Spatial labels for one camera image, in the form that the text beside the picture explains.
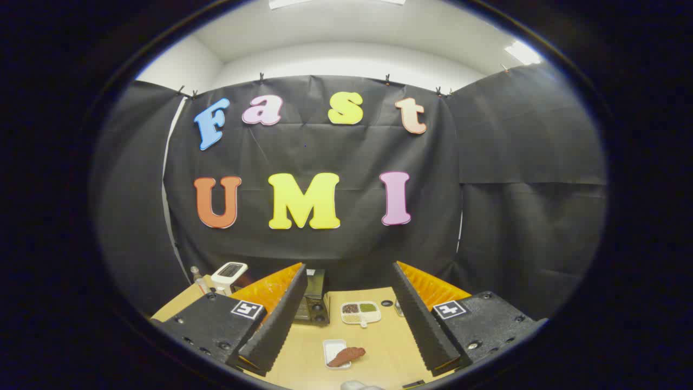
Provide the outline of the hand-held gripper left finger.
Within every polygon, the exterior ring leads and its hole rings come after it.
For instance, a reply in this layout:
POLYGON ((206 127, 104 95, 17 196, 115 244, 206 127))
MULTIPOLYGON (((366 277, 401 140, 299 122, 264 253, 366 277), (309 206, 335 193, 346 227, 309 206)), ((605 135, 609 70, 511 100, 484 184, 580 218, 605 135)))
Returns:
POLYGON ((282 350, 307 284, 305 264, 297 263, 230 296, 203 295, 158 328, 202 356, 263 376, 282 350))

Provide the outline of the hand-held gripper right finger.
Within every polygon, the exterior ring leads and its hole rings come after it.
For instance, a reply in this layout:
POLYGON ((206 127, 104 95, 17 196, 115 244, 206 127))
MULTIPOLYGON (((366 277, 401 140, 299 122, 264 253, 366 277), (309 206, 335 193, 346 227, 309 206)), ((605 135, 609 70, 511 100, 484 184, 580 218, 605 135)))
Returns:
POLYGON ((426 369, 438 376, 490 360, 532 338, 535 320, 495 292, 472 295, 403 262, 391 265, 391 287, 426 369))

